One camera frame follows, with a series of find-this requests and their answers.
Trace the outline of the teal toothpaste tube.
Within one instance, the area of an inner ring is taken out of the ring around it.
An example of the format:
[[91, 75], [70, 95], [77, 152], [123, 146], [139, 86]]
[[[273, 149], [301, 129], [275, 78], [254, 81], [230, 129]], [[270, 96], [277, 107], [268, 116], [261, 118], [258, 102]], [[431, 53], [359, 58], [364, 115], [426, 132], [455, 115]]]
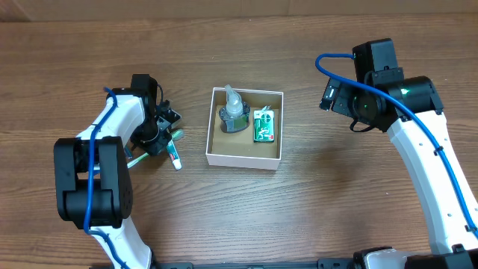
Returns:
[[182, 168], [182, 164], [173, 140], [170, 140], [167, 144], [167, 152], [173, 163], [174, 168], [176, 170], [180, 170]]

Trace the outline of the green white soap packet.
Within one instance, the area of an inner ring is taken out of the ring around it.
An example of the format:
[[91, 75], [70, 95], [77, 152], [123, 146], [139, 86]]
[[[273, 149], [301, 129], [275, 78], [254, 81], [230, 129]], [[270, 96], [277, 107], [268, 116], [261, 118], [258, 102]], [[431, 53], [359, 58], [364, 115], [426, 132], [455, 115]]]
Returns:
[[270, 106], [264, 106], [260, 110], [253, 111], [255, 143], [272, 143], [275, 140], [274, 111]]

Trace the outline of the purple soap pump bottle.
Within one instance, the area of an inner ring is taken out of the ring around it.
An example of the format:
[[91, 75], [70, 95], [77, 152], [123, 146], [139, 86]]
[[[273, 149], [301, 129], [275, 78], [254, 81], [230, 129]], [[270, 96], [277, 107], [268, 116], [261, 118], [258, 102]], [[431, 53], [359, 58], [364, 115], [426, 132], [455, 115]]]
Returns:
[[218, 112], [222, 121], [221, 130], [225, 133], [241, 132], [249, 126], [250, 106], [229, 84], [225, 90], [226, 104]]

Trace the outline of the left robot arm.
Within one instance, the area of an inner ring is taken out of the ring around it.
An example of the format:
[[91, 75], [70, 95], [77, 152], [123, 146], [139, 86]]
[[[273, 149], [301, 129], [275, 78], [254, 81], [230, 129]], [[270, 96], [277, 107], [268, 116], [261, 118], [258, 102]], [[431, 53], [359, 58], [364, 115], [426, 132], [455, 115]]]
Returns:
[[134, 74], [130, 87], [106, 91], [105, 108], [93, 123], [54, 145], [58, 214], [95, 238], [112, 268], [159, 268], [131, 218], [129, 170], [163, 152], [181, 169], [174, 145], [183, 137], [176, 129], [181, 115], [148, 74]]

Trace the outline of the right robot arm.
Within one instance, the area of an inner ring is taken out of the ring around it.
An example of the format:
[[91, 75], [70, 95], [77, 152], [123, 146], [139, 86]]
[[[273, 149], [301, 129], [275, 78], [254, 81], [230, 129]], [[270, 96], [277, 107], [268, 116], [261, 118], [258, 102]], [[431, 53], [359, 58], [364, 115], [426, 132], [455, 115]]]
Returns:
[[393, 247], [360, 250], [347, 268], [476, 268], [477, 201], [461, 169], [447, 130], [444, 105], [432, 80], [405, 78], [392, 39], [355, 46], [356, 79], [321, 66], [329, 81], [320, 108], [364, 123], [366, 132], [386, 133], [411, 177], [426, 220], [430, 252]]

